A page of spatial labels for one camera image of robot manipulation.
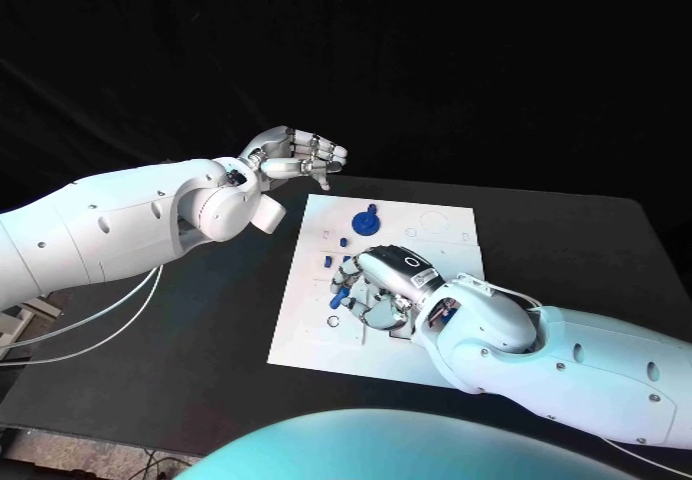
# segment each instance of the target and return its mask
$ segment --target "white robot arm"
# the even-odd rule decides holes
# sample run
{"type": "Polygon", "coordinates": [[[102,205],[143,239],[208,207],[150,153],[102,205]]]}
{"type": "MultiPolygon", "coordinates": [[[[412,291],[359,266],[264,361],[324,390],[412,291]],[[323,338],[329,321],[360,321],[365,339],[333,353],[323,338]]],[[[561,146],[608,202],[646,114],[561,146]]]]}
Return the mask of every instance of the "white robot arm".
{"type": "Polygon", "coordinates": [[[327,173],[346,150],[277,127],[238,158],[195,159],[84,178],[0,215],[0,311],[42,293],[131,277],[248,223],[272,233],[285,210],[262,194],[327,173]]]}
{"type": "Polygon", "coordinates": [[[601,315],[535,305],[460,274],[444,281],[401,247],[375,247],[340,267],[332,292],[363,277],[379,303],[342,304],[372,328],[414,322],[463,392],[495,393],[536,415],[618,442],[692,449],[692,345],[601,315]]]}

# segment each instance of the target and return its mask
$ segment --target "dark gray table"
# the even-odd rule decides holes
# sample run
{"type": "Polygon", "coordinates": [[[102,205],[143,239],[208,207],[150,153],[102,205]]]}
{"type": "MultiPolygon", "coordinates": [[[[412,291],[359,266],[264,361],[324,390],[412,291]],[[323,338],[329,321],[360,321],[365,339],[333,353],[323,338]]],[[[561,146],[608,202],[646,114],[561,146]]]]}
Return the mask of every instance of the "dark gray table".
{"type": "MultiPolygon", "coordinates": [[[[333,195],[473,207],[490,281],[546,304],[692,341],[692,304],[634,202],[346,176],[332,182],[333,195]]],[[[307,179],[271,193],[288,209],[274,235],[249,226],[231,242],[199,247],[166,265],[150,306],[114,341],[26,369],[0,423],[205,455],[297,415],[396,408],[495,425],[639,475],[659,475],[595,437],[499,396],[267,364],[309,193],[320,192],[307,179]]],[[[140,278],[81,288],[58,326],[104,308],[140,278]]],[[[101,340],[137,310],[146,290],[107,318],[46,341],[35,358],[101,340]]],[[[692,471],[686,452],[633,449],[692,471]]]]}

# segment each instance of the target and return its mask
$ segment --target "white board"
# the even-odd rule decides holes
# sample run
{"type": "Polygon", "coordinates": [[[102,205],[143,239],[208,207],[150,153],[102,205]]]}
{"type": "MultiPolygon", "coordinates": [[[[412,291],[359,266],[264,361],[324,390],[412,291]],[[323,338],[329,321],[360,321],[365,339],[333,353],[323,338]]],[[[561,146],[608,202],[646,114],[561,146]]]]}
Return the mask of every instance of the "white board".
{"type": "MultiPolygon", "coordinates": [[[[337,310],[329,307],[329,285],[343,256],[378,245],[409,248],[445,279],[458,272],[484,278],[473,209],[310,195],[268,362],[453,388],[422,347],[366,328],[343,306],[337,310]],[[371,203],[382,226],[375,235],[363,237],[350,221],[371,203]],[[342,237],[347,239],[343,248],[342,237]],[[327,255],[330,268],[324,267],[327,255]]],[[[352,295],[372,306],[362,281],[352,295]]]]}

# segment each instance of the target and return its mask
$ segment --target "blue part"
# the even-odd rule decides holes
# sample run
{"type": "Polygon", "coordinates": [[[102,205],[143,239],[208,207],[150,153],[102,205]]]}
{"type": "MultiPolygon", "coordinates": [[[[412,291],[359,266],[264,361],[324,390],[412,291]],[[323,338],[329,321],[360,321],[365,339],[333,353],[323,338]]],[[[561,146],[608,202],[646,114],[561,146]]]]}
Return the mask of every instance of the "blue part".
{"type": "Polygon", "coordinates": [[[339,308],[339,305],[342,304],[342,298],[346,298],[350,295],[350,288],[342,287],[339,290],[339,293],[334,295],[334,298],[329,302],[329,306],[332,307],[332,310],[336,310],[339,308]]]}
{"type": "Polygon", "coordinates": [[[451,320],[451,317],[457,313],[457,310],[458,310],[457,308],[450,308],[450,312],[447,313],[447,315],[443,315],[443,318],[440,320],[445,325],[447,325],[447,322],[451,320]]]}
{"type": "Polygon", "coordinates": [[[588,457],[486,425],[359,409],[313,413],[264,427],[176,478],[634,479],[588,457]]]}
{"type": "Polygon", "coordinates": [[[375,206],[375,204],[371,203],[371,205],[368,206],[368,211],[356,214],[356,216],[353,217],[353,221],[350,222],[353,231],[365,237],[369,237],[371,235],[375,235],[375,233],[378,233],[379,217],[376,214],[378,207],[375,206]]]}

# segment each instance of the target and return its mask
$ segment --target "hole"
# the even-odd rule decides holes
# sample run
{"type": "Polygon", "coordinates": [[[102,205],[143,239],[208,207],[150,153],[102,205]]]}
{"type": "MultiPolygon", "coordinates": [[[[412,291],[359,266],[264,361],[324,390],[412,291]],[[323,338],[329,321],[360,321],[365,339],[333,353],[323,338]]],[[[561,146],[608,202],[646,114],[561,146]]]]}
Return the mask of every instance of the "hole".
{"type": "Polygon", "coordinates": [[[646,366],[646,376],[652,382],[657,382],[660,379],[659,367],[653,362],[649,362],[649,365],[646,366]]]}
{"type": "Polygon", "coordinates": [[[151,213],[156,218],[161,218],[161,206],[159,205],[159,202],[151,202],[151,213]]]}
{"type": "Polygon", "coordinates": [[[104,233],[111,233],[111,226],[108,225],[108,220],[105,217],[99,217],[98,219],[98,228],[104,233]]]}
{"type": "Polygon", "coordinates": [[[577,363],[584,363],[584,347],[580,343],[574,344],[572,358],[577,363]]]}

